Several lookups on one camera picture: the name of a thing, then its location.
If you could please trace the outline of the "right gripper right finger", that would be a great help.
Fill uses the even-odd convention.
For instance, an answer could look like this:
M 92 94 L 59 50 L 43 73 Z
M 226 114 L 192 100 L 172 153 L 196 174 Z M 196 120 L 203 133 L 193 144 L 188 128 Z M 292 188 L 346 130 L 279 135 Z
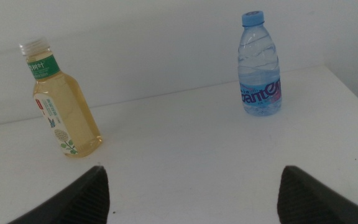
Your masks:
M 277 213 L 288 224 L 358 224 L 358 205 L 297 166 L 282 172 Z

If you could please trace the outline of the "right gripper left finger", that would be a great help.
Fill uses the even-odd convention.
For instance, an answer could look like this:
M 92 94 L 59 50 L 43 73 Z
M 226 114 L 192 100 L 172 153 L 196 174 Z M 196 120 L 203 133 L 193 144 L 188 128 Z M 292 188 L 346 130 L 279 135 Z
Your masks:
M 108 175 L 103 166 L 94 166 L 62 191 L 12 222 L 104 224 L 108 213 Z

